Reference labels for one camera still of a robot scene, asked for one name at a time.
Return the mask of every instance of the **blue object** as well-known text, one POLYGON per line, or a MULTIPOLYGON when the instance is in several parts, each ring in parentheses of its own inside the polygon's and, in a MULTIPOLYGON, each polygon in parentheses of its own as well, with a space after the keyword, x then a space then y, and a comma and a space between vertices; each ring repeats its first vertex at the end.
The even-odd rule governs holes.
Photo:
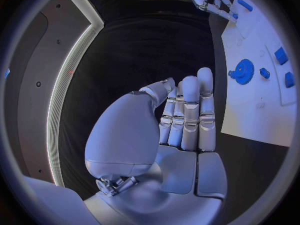
POLYGON ((7 70, 6 70, 6 72, 5 72, 5 78, 7 78, 8 77, 8 75, 10 74, 10 69, 8 68, 7 70))
POLYGON ((275 52, 275 56, 276 56, 278 62, 280 63, 280 65, 283 65, 284 63, 286 63, 289 60, 283 47, 279 48, 275 52))
POLYGON ((253 10, 253 7, 246 3, 244 0, 237 0, 244 8, 248 9, 250 12, 253 10))
POLYGON ((243 59, 235 68, 235 80, 241 84, 246 85, 251 81, 254 75, 254 65, 248 59, 243 59))
POLYGON ((268 79, 270 77, 270 72, 267 69, 265 69, 264 67, 261 68, 259 70, 259 72, 260 72, 260 75, 262 75, 265 79, 268 79))
POLYGON ((229 71, 228 76, 231 77, 232 79, 236 79, 235 71, 229 71))
POLYGON ((285 86, 291 88, 295 85, 294 75, 289 71, 285 74, 285 86))

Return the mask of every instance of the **second robotic hand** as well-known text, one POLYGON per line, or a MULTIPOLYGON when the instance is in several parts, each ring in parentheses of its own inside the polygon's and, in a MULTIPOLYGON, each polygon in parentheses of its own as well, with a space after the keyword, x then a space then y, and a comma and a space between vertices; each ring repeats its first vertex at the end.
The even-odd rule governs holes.
POLYGON ((197 77, 200 87, 198 148, 203 152, 212 152, 216 148, 213 74, 208 67, 203 67, 199 69, 197 77))
POLYGON ((171 91, 166 100, 166 104, 162 113, 162 117, 159 123, 159 144, 166 145, 168 143, 168 138, 172 125, 172 118, 174 116, 175 102, 176 102, 177 88, 175 87, 171 91))
POLYGON ((181 148, 196 151, 198 147, 200 85, 195 76, 187 76, 182 81, 184 96, 184 128, 181 148))
POLYGON ((185 101, 183 94, 183 82, 181 81, 178 83, 174 116, 172 118, 171 131, 167 141, 169 145, 180 147, 183 138, 184 119, 185 101))

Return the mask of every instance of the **blue cube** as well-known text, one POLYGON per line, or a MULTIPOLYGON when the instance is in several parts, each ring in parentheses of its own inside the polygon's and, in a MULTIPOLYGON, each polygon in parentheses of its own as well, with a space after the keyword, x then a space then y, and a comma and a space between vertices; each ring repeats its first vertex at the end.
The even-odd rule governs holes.
POLYGON ((280 63, 280 65, 283 65, 284 63, 286 63, 289 60, 283 47, 279 48, 275 52, 275 56, 276 56, 278 62, 280 63))
POLYGON ((289 71, 285 74, 285 86, 291 88, 295 85, 294 75, 289 71))

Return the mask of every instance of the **led light strip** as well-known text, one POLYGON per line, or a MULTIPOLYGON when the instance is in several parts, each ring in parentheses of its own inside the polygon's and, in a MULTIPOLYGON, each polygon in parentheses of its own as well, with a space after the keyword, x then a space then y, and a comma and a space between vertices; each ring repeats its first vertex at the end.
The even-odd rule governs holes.
POLYGON ((59 128, 65 96, 80 60, 97 36, 98 32, 90 25, 76 41, 67 55, 52 91, 47 117, 47 154, 54 183, 64 187, 59 158, 59 128))

